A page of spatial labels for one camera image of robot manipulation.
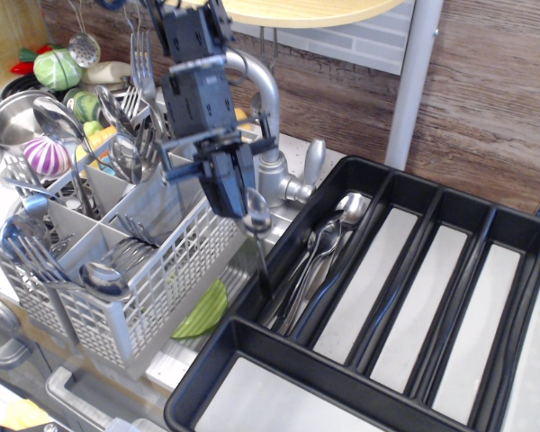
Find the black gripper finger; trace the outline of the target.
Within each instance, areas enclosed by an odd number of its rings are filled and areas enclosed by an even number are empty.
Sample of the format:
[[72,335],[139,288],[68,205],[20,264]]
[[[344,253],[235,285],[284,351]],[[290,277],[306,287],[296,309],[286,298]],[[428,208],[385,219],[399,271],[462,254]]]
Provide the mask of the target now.
[[256,188],[256,169],[250,146],[239,146],[236,150],[238,164],[238,189],[243,194],[248,188]]
[[227,218],[241,218],[243,203],[230,155],[210,155],[202,162],[202,189],[213,211]]

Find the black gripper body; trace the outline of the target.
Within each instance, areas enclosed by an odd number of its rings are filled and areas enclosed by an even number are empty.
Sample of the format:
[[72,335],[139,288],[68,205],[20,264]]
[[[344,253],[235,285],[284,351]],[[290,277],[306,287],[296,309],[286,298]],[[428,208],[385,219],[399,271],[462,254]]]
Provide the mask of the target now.
[[163,178],[168,183],[201,178],[210,155],[230,155],[236,176],[236,150],[250,146],[253,156],[269,149],[260,112],[236,119],[226,74],[226,56],[173,65],[161,80],[171,137],[160,143]]

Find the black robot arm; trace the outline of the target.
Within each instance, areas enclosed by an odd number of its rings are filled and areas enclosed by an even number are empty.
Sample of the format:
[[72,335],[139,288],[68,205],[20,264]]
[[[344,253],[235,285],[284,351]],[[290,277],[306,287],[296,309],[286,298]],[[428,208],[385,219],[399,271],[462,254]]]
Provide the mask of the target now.
[[163,163],[166,180],[197,177],[216,214],[240,219],[248,212],[245,192],[256,185],[254,157],[277,144],[266,112],[256,116],[262,139],[242,140],[225,71],[233,39],[230,19],[220,1],[196,9],[168,9],[161,1],[149,1],[147,7],[163,51],[174,61],[161,77],[171,136],[161,149],[186,144],[195,149],[185,166]]

